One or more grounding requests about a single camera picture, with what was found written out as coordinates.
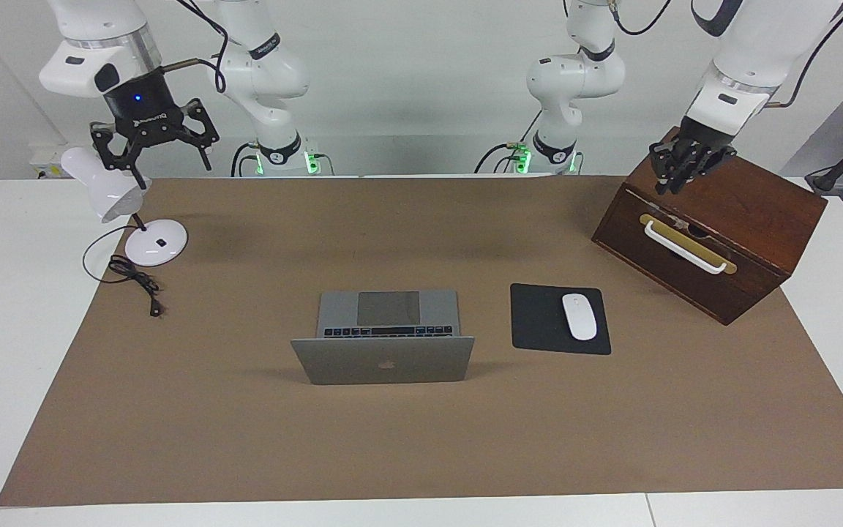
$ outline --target white mouse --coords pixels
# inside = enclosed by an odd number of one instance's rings
[[[596,336],[596,319],[588,297],[579,293],[566,294],[561,297],[561,303],[565,306],[565,317],[572,337],[591,340]]]

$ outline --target robotic arm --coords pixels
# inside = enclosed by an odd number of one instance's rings
[[[532,64],[527,84],[542,113],[529,143],[530,171],[568,170],[582,121],[574,101],[605,97],[622,87],[626,67],[614,51],[615,30],[607,0],[573,0],[568,33],[581,49]]]
[[[679,193],[736,155],[730,141],[843,10],[843,0],[722,0],[719,6],[715,0],[710,12],[702,4],[711,2],[692,0],[692,14],[705,32],[720,37],[720,51],[678,135],[649,147],[660,194]]]
[[[304,63],[282,45],[260,0],[217,0],[217,11],[231,40],[222,67],[224,94],[252,120],[262,167],[267,173],[307,173],[304,141],[282,102],[307,93]]]
[[[175,104],[161,54],[155,47],[144,13],[134,0],[48,0],[64,36],[57,52],[38,78],[47,90],[73,97],[106,100],[114,123],[90,123],[93,146],[106,169],[136,169],[143,148],[168,141],[196,146],[207,170],[206,148],[220,137],[201,100]],[[197,133],[184,126],[185,118],[203,124]],[[127,140],[121,154],[111,152],[110,141],[119,133]]]

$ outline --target table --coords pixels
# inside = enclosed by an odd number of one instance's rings
[[[76,182],[0,182],[0,487],[96,289],[77,270],[80,249],[111,226],[94,219],[85,190]],[[105,260],[111,245],[94,253],[94,260]],[[784,290],[843,390],[840,201],[829,203],[806,257]],[[823,299],[830,302],[823,304]],[[96,524],[200,524],[210,518],[242,524],[260,523],[262,517],[277,525],[382,524],[399,517],[415,518],[419,525],[655,521],[662,527],[705,524],[707,517],[712,523],[723,517],[738,525],[829,525],[838,517],[843,522],[843,490],[0,510],[0,524],[16,525],[70,525],[81,518]]]

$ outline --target laptop trackpad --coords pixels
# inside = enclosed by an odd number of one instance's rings
[[[418,291],[360,293],[357,326],[418,326]]]

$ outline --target drawer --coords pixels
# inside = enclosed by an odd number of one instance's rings
[[[787,279],[712,236],[709,227],[670,216],[628,187],[619,190],[594,241],[723,324]]]

